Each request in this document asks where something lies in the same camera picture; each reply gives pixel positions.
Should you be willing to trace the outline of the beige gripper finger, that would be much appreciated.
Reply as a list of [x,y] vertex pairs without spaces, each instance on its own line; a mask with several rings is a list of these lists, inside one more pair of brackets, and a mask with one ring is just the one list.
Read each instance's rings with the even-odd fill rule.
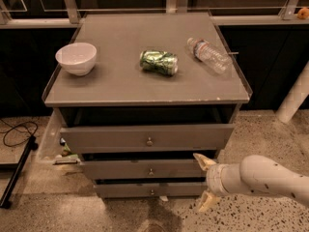
[[198,161],[203,171],[208,171],[213,165],[215,165],[214,160],[209,159],[202,154],[194,153],[193,157]]
[[208,209],[216,205],[220,201],[220,198],[213,194],[209,190],[205,190],[202,195],[198,205],[198,211],[203,213],[206,212]]

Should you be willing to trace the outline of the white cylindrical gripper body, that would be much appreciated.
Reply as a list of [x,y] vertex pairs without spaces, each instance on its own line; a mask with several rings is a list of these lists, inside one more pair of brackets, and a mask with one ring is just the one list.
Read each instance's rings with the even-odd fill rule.
[[214,164],[206,174],[208,192],[214,196],[241,193],[239,164]]

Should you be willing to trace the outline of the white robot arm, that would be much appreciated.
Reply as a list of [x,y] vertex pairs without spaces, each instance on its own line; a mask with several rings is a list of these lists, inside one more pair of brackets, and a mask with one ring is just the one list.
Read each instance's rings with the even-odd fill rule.
[[239,151],[227,153],[222,163],[194,155],[206,173],[201,212],[232,194],[284,196],[309,205],[309,112],[300,107],[307,98],[308,71],[303,70],[277,111],[240,113],[230,144]]

